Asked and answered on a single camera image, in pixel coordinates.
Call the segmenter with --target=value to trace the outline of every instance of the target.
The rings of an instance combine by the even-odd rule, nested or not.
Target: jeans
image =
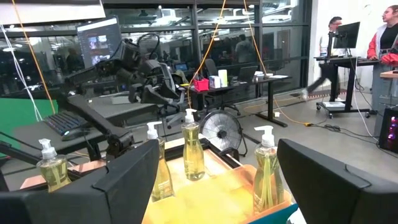
[[[337,72],[338,67],[334,66],[332,63],[319,64],[319,67],[321,68],[321,77],[307,87],[308,94],[312,93],[316,88],[322,85],[326,79],[329,79],[332,82],[333,77],[337,75],[336,95],[330,96],[330,100],[334,100],[340,94],[340,79]]]

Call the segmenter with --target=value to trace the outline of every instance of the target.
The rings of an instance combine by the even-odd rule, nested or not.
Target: pump dispenser
[[[155,125],[162,124],[161,121],[149,122],[147,139],[157,139],[159,141],[159,165],[157,166],[157,173],[154,188],[152,189],[152,201],[156,202],[163,198],[167,198],[174,195],[172,178],[170,175],[169,167],[167,166],[164,151],[165,151],[165,141],[160,138],[155,129]]]
[[[183,151],[185,176],[188,180],[200,180],[205,175],[205,158],[199,141],[200,125],[193,119],[196,110],[186,109],[185,123],[181,125],[185,144]]]
[[[40,139],[43,150],[43,159],[36,164],[40,168],[43,178],[49,186],[49,192],[70,184],[67,172],[67,157],[57,155],[55,148],[51,146],[49,139]]]
[[[258,214],[283,202],[283,185],[279,171],[277,147],[275,146],[272,126],[254,128],[256,131],[264,131],[261,143],[255,148],[259,167],[254,176],[253,209]]]

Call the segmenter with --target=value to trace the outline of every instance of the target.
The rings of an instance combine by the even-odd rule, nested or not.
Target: laptop
[[[258,66],[242,67],[239,71],[238,81],[251,83]]]
[[[183,72],[186,72],[186,71],[188,71],[188,66],[187,66],[186,63],[176,63],[175,64],[175,69],[176,70],[181,70]]]

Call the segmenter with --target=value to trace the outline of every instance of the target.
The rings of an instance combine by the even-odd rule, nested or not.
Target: pump head
[[[154,121],[147,123],[148,131],[147,131],[147,138],[148,139],[157,139],[159,136],[157,134],[157,130],[155,129],[155,125],[162,124],[161,121]]]
[[[50,141],[49,139],[39,139],[39,143],[43,146],[43,159],[52,159],[57,156],[57,152],[54,147],[51,147]]]
[[[194,123],[195,119],[193,118],[193,112],[196,112],[196,110],[194,109],[185,109],[185,111],[187,112],[187,115],[185,116],[185,122],[186,123]]]
[[[264,131],[264,134],[261,136],[262,139],[261,144],[264,147],[275,146],[275,139],[274,139],[275,137],[274,135],[272,135],[272,129],[274,129],[274,127],[269,125],[254,128],[254,130],[256,131]]]

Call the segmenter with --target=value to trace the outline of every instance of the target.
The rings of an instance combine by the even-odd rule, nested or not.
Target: red box
[[[203,78],[202,80],[194,80],[193,86],[197,91],[209,90],[209,80],[207,78]]]

